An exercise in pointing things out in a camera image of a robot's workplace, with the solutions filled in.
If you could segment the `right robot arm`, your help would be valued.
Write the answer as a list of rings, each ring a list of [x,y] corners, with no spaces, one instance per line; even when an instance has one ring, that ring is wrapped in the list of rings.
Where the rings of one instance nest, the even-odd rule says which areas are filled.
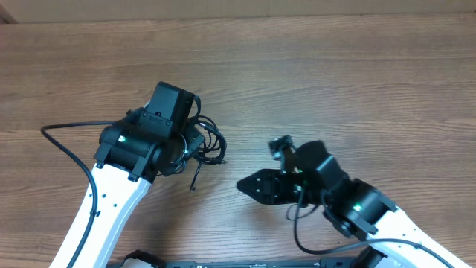
[[[389,197],[343,171],[322,141],[295,147],[290,136],[271,140],[280,168],[262,169],[241,179],[237,189],[263,205],[323,207],[324,217],[357,242],[328,255],[362,248],[351,267],[466,267],[466,263],[429,237]]]

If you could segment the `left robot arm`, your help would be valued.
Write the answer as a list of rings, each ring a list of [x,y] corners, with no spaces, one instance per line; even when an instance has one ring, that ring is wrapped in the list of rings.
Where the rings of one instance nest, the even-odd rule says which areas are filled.
[[[106,122],[95,164],[86,172],[89,186],[74,222],[51,265],[105,267],[137,204],[155,178],[186,168],[205,138],[190,115],[199,96],[160,82],[148,103]]]

